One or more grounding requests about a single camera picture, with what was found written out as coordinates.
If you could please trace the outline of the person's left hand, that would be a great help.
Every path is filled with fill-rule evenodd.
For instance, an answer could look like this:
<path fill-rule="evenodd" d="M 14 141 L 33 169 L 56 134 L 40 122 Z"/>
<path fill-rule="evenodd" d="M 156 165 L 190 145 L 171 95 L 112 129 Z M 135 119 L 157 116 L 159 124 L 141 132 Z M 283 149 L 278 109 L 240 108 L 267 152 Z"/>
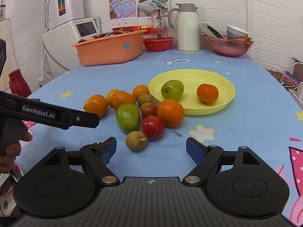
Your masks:
<path fill-rule="evenodd" d="M 18 141 L 6 147 L 6 154 L 0 156 L 0 172 L 7 174 L 13 167 L 15 159 L 21 153 L 21 145 Z"/>

